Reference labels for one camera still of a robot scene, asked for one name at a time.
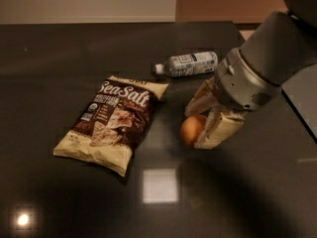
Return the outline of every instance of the black table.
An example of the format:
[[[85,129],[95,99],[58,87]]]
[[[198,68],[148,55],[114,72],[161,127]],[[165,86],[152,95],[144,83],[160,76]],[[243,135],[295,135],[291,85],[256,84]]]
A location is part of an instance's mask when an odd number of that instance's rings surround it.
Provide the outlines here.
[[[230,22],[0,26],[0,237],[312,237],[317,151],[279,95],[212,151],[179,140],[185,105],[211,75],[169,80],[125,178],[53,156],[111,74],[243,38]],[[22,213],[31,222],[19,226]]]

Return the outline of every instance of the plastic bottle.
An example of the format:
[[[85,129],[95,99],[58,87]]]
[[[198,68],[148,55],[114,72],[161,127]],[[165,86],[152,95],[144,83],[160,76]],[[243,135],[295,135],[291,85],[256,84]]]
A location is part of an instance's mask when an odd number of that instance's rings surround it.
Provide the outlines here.
[[[214,52],[203,52],[170,57],[164,64],[152,65],[154,76],[183,77],[213,72],[218,65]]]

